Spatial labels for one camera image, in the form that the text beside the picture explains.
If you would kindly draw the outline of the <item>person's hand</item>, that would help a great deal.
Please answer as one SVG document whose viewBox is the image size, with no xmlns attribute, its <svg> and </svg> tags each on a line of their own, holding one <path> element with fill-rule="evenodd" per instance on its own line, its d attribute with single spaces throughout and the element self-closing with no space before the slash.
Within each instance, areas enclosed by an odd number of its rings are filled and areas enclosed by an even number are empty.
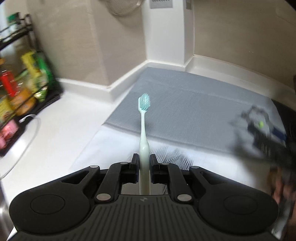
<svg viewBox="0 0 296 241">
<path fill-rule="evenodd" d="M 267 176 L 267 185 L 277 204 L 283 200 L 295 202 L 295 173 L 280 167 L 273 167 Z"/>
</svg>

